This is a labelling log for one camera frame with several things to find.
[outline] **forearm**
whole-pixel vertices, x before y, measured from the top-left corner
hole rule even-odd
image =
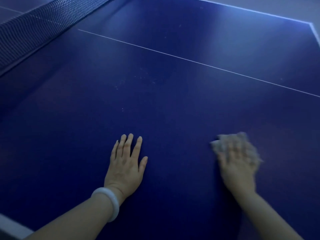
[[[26,239],[94,240],[112,213],[113,206],[110,199],[104,194],[97,193]]]
[[[258,194],[235,196],[235,198],[263,240],[302,239]]]

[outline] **left hand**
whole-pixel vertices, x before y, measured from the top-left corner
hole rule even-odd
[[[120,143],[116,141],[110,157],[110,165],[104,180],[104,187],[112,190],[116,195],[119,205],[132,195],[141,184],[148,157],[142,158],[138,165],[142,137],[131,152],[131,143],[134,135],[122,135]]]

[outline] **table tennis table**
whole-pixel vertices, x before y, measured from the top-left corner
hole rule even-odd
[[[51,0],[0,0],[4,21]],[[320,47],[308,22],[203,0],[112,0],[0,78],[0,213],[37,230],[103,185],[122,134],[148,156],[98,239],[237,239],[209,142],[244,131],[257,191],[320,236]]]

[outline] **white edge line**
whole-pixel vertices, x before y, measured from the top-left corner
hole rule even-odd
[[[17,10],[13,10],[13,9],[7,8],[7,7],[2,7],[2,6],[0,6],[0,8],[6,9],[6,10],[9,10],[9,11],[12,11],[12,12],[23,13],[23,12],[20,12],[20,11],[17,11]]]
[[[0,214],[0,230],[18,239],[26,238],[33,233],[29,228],[22,226],[3,214]]]
[[[316,28],[314,27],[313,23],[310,23],[310,28],[311,28],[314,36],[315,36],[315,39],[318,41],[318,44],[319,44],[319,46],[320,46],[320,38],[319,38],[319,36],[318,36],[317,30],[316,30]]]
[[[124,41],[121,41],[121,40],[112,39],[112,38],[109,38],[109,37],[106,37],[106,36],[103,36],[103,35],[99,35],[99,34],[96,34],[96,33],[91,33],[91,32],[88,32],[88,31],[85,31],[85,30],[82,30],[82,29],[78,29],[78,30],[82,31],[82,32],[85,32],[85,33],[88,33],[88,34],[92,34],[92,35],[100,36],[100,37],[103,37],[103,38],[107,38],[107,39],[110,39],[110,40],[115,40],[115,41],[118,41],[118,42],[121,42],[121,43],[130,44],[130,43],[127,43],[127,42],[124,42]],[[158,53],[161,53],[161,54],[164,54],[164,55],[173,56],[173,57],[176,57],[176,58],[179,58],[179,59],[182,59],[182,60],[191,61],[191,62],[200,64],[200,65],[204,65],[204,66],[207,66],[207,67],[215,68],[215,69],[218,69],[218,70],[221,70],[221,71],[225,71],[225,72],[230,72],[230,73],[233,73],[233,74],[236,74],[236,75],[239,75],[239,76],[248,77],[248,78],[251,78],[251,79],[254,79],[254,80],[258,80],[258,81],[261,81],[261,82],[264,82],[264,83],[273,84],[273,85],[276,85],[276,86],[279,86],[279,87],[282,87],[282,88],[287,88],[287,89],[290,89],[290,90],[294,90],[294,91],[297,91],[297,92],[302,92],[302,93],[305,93],[305,94],[312,95],[312,96],[320,98],[319,95],[315,95],[315,94],[312,94],[312,93],[300,91],[300,90],[297,90],[297,89],[294,89],[294,88],[285,87],[285,86],[282,86],[282,85],[279,85],[279,84],[275,84],[275,83],[272,83],[272,82],[269,82],[269,81],[264,81],[264,80],[260,80],[260,79],[257,79],[257,78],[251,77],[251,76],[246,76],[246,75],[242,75],[242,74],[239,74],[239,73],[236,73],[236,72],[231,72],[231,71],[228,71],[228,70],[225,70],[225,69],[222,69],[222,68],[218,68],[218,67],[215,67],[215,66],[203,64],[203,63],[196,62],[196,61],[193,61],[193,60],[188,60],[188,59],[185,59],[185,58],[182,58],[182,57],[170,55],[170,54],[167,54],[167,53],[163,53],[163,52],[160,52],[160,51],[157,51],[157,50],[154,50],[154,49],[149,49],[149,48],[146,48],[146,47],[142,47],[142,46],[139,46],[139,45],[135,45],[135,44],[130,44],[130,45],[133,45],[133,46],[136,46],[136,47],[140,47],[140,48],[143,48],[143,49],[146,49],[146,50],[158,52]]]
[[[296,22],[300,22],[300,23],[310,24],[310,22],[306,22],[306,21],[301,21],[301,20],[297,20],[297,19],[293,19],[293,18],[289,18],[289,17],[282,17],[282,16],[278,16],[278,15],[274,15],[274,14],[270,14],[270,13],[266,13],[266,12],[258,12],[258,11],[255,11],[255,10],[246,9],[246,8],[243,8],[243,7],[236,7],[236,6],[232,6],[232,5],[228,5],[228,4],[223,4],[223,3],[220,3],[220,2],[209,1],[209,0],[199,0],[199,1],[204,1],[204,2],[207,2],[207,3],[215,3],[215,4],[227,6],[227,7],[238,8],[238,9],[241,9],[241,10],[256,12],[256,13],[265,14],[265,15],[269,15],[269,16],[273,16],[273,17],[277,17],[277,18],[282,18],[282,19],[292,20],[292,21],[296,21]]]

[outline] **net mesh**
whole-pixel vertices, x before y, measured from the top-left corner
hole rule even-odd
[[[110,0],[53,0],[0,24],[0,76]]]

